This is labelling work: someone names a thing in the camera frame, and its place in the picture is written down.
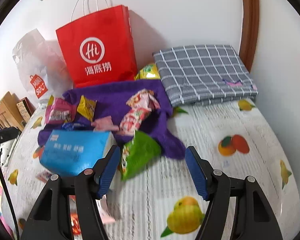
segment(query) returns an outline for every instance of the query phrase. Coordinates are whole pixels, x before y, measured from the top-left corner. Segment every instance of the gray plaid towel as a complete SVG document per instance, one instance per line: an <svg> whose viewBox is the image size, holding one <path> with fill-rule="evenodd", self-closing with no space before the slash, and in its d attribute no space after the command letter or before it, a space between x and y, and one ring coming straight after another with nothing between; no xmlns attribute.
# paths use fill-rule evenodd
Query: gray plaid towel
<svg viewBox="0 0 300 240"><path fill-rule="evenodd" d="M252 98L258 94L249 72L230 45L192 45L153 54L173 107Z"/></svg>

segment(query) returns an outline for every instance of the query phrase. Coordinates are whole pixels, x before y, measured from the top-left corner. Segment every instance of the screw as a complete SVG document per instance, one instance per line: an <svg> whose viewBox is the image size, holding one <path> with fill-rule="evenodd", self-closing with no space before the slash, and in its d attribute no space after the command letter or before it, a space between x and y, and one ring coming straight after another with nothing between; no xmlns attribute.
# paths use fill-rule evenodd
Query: screw
<svg viewBox="0 0 300 240"><path fill-rule="evenodd" d="M216 176L221 176L222 175L222 171L221 170L214 170L213 174Z"/></svg>
<svg viewBox="0 0 300 240"><path fill-rule="evenodd" d="M90 175L93 173L93 170L92 169L85 169L84 172L83 172L85 175Z"/></svg>
<svg viewBox="0 0 300 240"><path fill-rule="evenodd" d="M256 181L256 179L254 177L252 177L252 176L249 176L248 177L248 181L251 182L251 183L253 183L253 182Z"/></svg>
<svg viewBox="0 0 300 240"><path fill-rule="evenodd" d="M59 178L58 174L53 174L50 179L51 180L57 180Z"/></svg>

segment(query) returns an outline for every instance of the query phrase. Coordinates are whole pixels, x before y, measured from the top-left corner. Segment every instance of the purple towel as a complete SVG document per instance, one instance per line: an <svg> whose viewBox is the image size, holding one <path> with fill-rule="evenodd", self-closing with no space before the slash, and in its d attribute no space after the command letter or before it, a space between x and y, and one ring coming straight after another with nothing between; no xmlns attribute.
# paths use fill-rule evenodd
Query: purple towel
<svg viewBox="0 0 300 240"><path fill-rule="evenodd" d="M104 85L76 88L63 94L65 100L73 105L78 105L81 95L88 99L97 100L97 107L93 120L106 116L111 116L114 124L119 125L124 115L131 109L126 105L127 100L142 89L152 90L158 100L161 109L155 110L141 124L140 130L149 134L162 147L162 154L174 159L183 159L186 148L183 143L174 137L167 128L167 118L172 115L172 107L166 95L161 80L137 80L114 82ZM75 121L90 125L89 120L76 115ZM61 126L47 124L39 132L38 144L44 145L48 140L52 129L60 129ZM130 141L130 136L120 136L114 133L118 145Z"/></svg>

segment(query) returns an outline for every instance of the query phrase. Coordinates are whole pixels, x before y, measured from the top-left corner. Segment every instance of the white wall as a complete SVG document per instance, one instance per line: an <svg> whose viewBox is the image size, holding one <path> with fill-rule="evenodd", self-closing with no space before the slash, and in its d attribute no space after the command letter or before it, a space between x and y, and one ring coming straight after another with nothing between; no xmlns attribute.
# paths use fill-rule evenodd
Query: white wall
<svg viewBox="0 0 300 240"><path fill-rule="evenodd" d="M76 0L20 0L0 26L0 99L6 91L27 96L12 60L12 49L27 32L37 28L46 40L68 23ZM95 3L90 0L91 9ZM133 12L130 21L137 63L151 61L157 49L199 43L228 43L238 51L242 0L113 0ZM82 3L75 16L82 15Z"/></svg>
<svg viewBox="0 0 300 240"><path fill-rule="evenodd" d="M260 0L252 77L257 107L276 133L300 195L300 16L287 0Z"/></svg>

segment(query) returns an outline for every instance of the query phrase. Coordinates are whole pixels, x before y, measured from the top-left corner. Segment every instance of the blue tissue box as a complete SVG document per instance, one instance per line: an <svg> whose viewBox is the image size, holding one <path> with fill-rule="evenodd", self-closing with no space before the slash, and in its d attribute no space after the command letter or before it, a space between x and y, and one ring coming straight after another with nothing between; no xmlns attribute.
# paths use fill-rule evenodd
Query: blue tissue box
<svg viewBox="0 0 300 240"><path fill-rule="evenodd" d="M113 142L111 132L53 130L40 163L60 176L76 176L103 158Z"/></svg>

